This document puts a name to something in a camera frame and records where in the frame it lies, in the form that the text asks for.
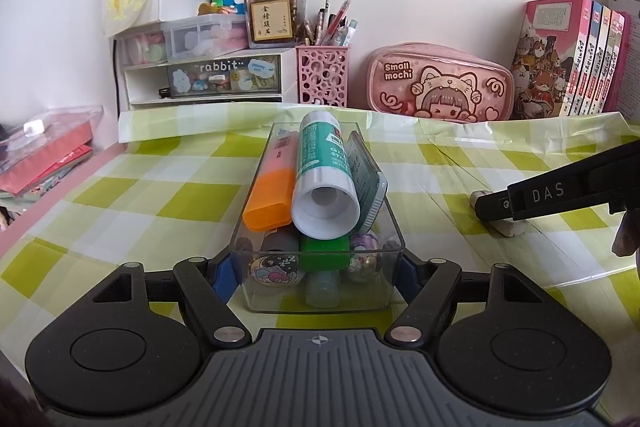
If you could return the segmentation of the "green highlighter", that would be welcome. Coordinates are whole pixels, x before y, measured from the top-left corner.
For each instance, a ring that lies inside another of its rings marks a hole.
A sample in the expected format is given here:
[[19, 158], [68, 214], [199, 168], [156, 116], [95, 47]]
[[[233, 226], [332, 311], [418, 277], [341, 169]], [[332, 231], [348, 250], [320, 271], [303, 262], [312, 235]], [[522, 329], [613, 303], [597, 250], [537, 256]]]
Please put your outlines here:
[[298, 261], [304, 272], [346, 270], [350, 263], [349, 236], [326, 241], [304, 236]]

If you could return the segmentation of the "white eraser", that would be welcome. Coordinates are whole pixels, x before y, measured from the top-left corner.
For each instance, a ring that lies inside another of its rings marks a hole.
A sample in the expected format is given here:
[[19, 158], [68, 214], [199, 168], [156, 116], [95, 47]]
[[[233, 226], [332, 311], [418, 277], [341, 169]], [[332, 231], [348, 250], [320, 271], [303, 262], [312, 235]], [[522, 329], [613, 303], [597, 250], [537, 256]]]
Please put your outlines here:
[[475, 216], [485, 225], [490, 225], [504, 237], [515, 237], [524, 233], [526, 222], [513, 219], [509, 193], [474, 191], [470, 196], [470, 205]]

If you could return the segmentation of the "orange highlighter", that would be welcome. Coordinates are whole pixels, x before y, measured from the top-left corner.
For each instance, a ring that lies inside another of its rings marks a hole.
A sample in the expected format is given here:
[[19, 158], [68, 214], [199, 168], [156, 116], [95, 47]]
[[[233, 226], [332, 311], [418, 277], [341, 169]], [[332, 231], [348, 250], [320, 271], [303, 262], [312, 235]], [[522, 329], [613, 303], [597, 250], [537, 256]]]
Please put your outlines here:
[[243, 210], [244, 225], [265, 232], [292, 223], [298, 133], [277, 129], [268, 141]]

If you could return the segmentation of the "clear acrylic organizer box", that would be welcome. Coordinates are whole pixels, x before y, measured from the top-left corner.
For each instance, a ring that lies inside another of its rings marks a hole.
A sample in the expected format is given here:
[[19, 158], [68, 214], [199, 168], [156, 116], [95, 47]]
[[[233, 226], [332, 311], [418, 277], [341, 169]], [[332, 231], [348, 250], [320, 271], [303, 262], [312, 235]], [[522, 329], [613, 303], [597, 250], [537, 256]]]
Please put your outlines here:
[[356, 124], [317, 110], [269, 132], [230, 243], [248, 309], [387, 307], [404, 239]]

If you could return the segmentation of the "white teal glue stick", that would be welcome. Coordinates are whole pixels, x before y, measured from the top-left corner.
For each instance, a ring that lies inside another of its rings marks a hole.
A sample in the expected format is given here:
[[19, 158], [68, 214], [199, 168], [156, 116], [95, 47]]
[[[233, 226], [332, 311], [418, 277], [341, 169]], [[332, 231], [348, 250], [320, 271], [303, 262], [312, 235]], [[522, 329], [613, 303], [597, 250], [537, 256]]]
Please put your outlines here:
[[337, 239], [360, 217], [340, 124], [326, 110], [308, 113], [300, 123], [292, 220], [312, 239]]

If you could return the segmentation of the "round cartoon sticker badge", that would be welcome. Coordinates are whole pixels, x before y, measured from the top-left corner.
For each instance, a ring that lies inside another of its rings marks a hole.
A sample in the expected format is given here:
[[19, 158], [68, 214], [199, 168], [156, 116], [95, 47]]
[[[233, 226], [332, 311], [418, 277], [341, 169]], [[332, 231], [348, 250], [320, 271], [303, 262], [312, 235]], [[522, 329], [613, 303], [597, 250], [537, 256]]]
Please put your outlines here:
[[293, 287], [306, 273], [295, 255], [267, 255], [250, 262], [250, 278], [266, 287]]

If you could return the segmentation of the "boxed book set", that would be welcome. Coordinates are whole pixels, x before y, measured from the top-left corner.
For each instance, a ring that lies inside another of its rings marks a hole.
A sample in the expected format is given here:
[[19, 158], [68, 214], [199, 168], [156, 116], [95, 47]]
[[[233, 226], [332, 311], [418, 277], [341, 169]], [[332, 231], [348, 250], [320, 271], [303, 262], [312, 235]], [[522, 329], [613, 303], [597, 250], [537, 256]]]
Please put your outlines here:
[[590, 116], [614, 107], [631, 15], [594, 0], [526, 3], [511, 72], [514, 119]]

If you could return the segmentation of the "green checkered tablecloth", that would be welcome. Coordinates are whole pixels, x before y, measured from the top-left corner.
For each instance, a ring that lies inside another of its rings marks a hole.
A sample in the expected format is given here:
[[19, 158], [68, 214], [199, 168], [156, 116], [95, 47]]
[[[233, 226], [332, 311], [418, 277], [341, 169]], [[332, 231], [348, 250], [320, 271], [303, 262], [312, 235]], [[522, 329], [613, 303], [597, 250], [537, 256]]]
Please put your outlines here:
[[[304, 106], [226, 103], [122, 114], [119, 142], [63, 180], [1, 235], [1, 350], [17, 369], [32, 338], [127, 261], [166, 270], [226, 247], [273, 124], [297, 124]], [[477, 190], [638, 139], [616, 114], [451, 124], [340, 109], [356, 124], [388, 181], [405, 242], [423, 259], [469, 271], [508, 262], [608, 344], [602, 398], [612, 419], [639, 410], [639, 277], [612, 254], [620, 220], [597, 206], [529, 222], [506, 239], [470, 207]]]

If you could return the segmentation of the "pink cat pencil case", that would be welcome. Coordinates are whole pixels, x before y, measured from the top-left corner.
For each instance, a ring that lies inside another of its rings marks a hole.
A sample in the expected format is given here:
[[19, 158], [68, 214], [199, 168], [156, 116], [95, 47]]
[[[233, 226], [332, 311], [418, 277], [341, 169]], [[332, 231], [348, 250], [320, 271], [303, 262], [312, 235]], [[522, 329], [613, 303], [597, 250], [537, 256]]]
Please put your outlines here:
[[367, 96], [381, 113], [459, 124], [510, 118], [509, 69], [448, 46], [409, 42], [375, 50], [367, 62]]

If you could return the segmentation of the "clear rabbit drawer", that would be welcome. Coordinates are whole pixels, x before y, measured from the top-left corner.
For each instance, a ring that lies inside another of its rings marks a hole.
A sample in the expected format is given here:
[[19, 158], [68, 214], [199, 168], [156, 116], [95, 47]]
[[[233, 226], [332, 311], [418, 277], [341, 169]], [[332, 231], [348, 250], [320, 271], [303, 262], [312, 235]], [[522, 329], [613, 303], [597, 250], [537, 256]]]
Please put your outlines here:
[[201, 96], [278, 92], [280, 58], [275, 55], [217, 58], [167, 66], [170, 95]]

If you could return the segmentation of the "white charger plug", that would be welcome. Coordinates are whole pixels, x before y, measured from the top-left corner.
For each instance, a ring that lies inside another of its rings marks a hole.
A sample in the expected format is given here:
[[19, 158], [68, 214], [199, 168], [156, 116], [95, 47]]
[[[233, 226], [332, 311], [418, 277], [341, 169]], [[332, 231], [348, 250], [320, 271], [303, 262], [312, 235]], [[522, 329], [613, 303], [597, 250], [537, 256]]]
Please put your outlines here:
[[23, 133], [26, 138], [32, 138], [33, 136], [42, 135], [46, 132], [47, 121], [42, 118], [32, 119], [23, 124]]

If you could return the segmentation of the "pink perforated pen holder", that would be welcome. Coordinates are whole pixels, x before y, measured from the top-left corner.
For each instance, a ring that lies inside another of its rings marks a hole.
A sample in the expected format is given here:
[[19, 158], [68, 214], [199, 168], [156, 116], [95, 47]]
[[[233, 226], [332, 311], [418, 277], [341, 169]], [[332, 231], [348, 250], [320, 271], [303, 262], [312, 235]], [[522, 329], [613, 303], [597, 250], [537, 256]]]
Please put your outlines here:
[[296, 48], [299, 103], [347, 106], [349, 52], [348, 46]]

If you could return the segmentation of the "white drawer organizer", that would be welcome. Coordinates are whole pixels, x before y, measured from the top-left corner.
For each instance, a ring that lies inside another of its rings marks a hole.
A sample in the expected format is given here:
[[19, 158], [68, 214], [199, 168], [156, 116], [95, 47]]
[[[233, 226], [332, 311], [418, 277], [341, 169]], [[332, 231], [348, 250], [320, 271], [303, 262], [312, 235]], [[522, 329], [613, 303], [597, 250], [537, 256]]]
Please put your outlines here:
[[296, 52], [254, 42], [255, 0], [102, 1], [128, 106], [297, 101]]

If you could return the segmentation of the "clear plastic storage box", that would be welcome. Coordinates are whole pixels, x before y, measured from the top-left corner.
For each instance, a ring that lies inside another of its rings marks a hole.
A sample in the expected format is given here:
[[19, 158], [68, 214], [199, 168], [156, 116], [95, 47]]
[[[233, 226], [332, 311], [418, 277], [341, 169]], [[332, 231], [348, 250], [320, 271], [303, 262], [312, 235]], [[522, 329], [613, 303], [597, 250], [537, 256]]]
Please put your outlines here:
[[208, 14], [160, 24], [169, 63], [218, 57], [248, 48], [246, 17]]

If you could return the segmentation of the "glass jar with label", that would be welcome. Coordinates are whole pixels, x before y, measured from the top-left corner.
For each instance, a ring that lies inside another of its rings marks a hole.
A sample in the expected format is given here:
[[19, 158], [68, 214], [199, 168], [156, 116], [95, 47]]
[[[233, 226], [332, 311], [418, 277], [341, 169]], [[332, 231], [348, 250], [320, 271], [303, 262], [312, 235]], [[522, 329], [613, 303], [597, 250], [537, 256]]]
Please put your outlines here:
[[245, 0], [251, 49], [292, 48], [304, 42], [307, 0]]

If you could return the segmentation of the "pens in holder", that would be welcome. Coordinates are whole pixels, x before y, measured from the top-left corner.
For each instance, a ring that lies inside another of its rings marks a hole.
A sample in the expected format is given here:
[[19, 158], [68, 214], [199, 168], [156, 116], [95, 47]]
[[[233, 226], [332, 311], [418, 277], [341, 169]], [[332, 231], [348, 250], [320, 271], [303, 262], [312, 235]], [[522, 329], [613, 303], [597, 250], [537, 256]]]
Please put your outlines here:
[[332, 0], [324, 0], [316, 20], [304, 20], [300, 33], [304, 46], [341, 46], [347, 48], [354, 38], [358, 22], [348, 17], [352, 0], [333, 6]]

